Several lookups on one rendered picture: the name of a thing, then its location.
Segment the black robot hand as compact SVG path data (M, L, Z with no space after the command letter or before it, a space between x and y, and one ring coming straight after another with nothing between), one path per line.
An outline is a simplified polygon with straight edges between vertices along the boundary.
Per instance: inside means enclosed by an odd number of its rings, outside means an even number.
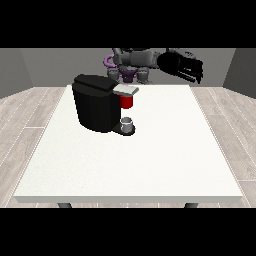
M169 75L189 82L200 83L203 78L203 62L174 50L167 50L157 58L158 68Z

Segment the pale grey machine lid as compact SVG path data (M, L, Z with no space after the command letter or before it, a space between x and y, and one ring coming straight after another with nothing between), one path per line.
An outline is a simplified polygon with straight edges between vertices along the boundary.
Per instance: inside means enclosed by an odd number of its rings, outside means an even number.
M118 84L113 88L114 94L123 95L123 96L133 96L138 91L139 91L138 87L129 86L126 84Z

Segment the red pod holder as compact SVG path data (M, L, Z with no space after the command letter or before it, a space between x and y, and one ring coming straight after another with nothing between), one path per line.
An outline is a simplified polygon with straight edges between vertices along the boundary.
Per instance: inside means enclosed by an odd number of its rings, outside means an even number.
M133 106L133 97L132 96L119 96L120 107L122 109L129 109Z

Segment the black coffee machine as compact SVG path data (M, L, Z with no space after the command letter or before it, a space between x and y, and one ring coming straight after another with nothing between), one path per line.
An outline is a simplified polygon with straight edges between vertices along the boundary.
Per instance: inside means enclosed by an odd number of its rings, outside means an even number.
M98 75L80 74L74 79L72 91L82 126L95 132L115 132L123 136L135 133L134 124L131 132L121 131L120 95L113 93L118 84L111 78Z

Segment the small grey cup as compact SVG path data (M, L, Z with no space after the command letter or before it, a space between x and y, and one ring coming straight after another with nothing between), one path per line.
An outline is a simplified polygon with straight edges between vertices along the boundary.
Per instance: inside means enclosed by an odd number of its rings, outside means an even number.
M124 133L129 133L133 129L133 121L130 117L123 117L120 120L121 131Z

